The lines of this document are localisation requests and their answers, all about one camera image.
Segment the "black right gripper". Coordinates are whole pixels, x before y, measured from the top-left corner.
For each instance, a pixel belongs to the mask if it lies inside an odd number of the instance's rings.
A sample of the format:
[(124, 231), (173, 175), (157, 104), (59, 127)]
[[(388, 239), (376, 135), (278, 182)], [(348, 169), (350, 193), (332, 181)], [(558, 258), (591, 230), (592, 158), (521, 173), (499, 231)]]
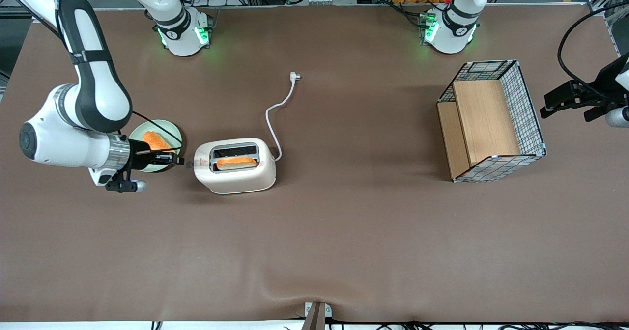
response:
[(150, 145), (143, 140), (129, 140), (130, 155), (128, 171), (142, 170), (153, 162), (157, 166), (182, 166), (186, 160), (176, 152), (153, 152)]

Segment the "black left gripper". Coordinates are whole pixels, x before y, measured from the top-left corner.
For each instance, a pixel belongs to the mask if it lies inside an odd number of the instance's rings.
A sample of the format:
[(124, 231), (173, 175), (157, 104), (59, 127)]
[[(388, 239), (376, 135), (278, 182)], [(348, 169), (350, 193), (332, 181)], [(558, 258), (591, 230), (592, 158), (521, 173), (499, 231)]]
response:
[(541, 119), (547, 119), (558, 111), (577, 109), (579, 107), (607, 107), (615, 105), (624, 107), (628, 104), (627, 85), (621, 82), (628, 79), (628, 53), (602, 68), (596, 78), (589, 83), (575, 76), (544, 95), (544, 107), (541, 108)]

